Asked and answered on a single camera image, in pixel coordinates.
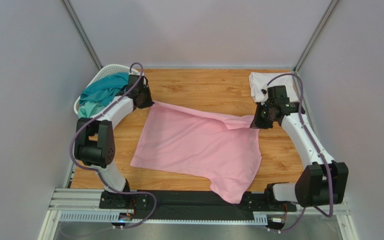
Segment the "pink t shirt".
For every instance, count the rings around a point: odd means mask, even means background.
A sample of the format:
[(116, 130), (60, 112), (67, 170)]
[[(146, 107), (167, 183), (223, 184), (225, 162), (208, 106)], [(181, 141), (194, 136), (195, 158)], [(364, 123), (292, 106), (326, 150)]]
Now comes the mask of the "pink t shirt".
[(206, 178), (211, 191), (238, 204), (262, 160), (252, 120), (155, 102), (130, 164)]

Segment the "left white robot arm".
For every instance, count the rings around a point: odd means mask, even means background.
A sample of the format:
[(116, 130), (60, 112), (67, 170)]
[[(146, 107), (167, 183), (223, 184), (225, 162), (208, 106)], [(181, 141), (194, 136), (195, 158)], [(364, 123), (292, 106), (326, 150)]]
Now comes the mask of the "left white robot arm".
[(130, 194), (130, 186), (115, 163), (114, 128), (136, 109), (153, 105), (149, 82), (143, 75), (130, 74), (128, 83), (108, 106), (91, 118), (77, 121), (70, 145), (73, 163), (83, 170), (95, 172), (109, 194)]

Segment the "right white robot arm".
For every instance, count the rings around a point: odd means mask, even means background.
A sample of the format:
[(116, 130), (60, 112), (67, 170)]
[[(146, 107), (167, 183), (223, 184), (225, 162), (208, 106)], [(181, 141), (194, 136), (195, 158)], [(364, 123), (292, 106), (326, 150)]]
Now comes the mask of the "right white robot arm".
[(304, 170), (295, 183), (272, 183), (266, 188), (278, 202), (298, 203), (301, 207), (341, 204), (349, 169), (337, 162), (322, 146), (312, 130), (306, 111), (299, 102), (291, 102), (284, 85), (262, 91), (265, 101), (257, 104), (253, 129), (271, 129), (278, 123), (292, 140)]

